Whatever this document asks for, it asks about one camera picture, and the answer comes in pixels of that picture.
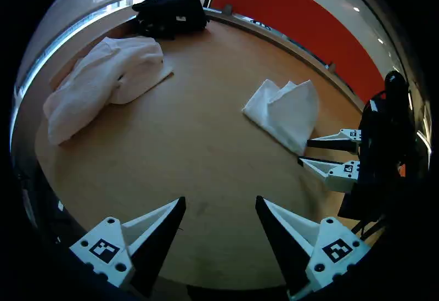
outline wooden table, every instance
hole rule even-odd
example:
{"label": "wooden table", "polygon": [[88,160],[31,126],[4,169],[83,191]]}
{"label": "wooden table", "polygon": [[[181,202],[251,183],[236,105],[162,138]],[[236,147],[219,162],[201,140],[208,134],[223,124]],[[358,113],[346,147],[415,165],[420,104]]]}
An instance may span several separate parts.
{"label": "wooden table", "polygon": [[[336,215],[342,194],[325,189],[241,109],[265,79],[311,79],[320,96],[312,137],[356,128],[360,113],[309,66],[233,27],[210,22],[203,33],[160,44],[174,75],[148,93],[107,106],[60,147],[48,143],[42,121],[35,149],[50,185],[88,230],[109,215],[124,222],[186,196],[160,276],[209,288],[284,283],[256,196],[319,221]],[[324,149],[306,155],[353,158]]]}

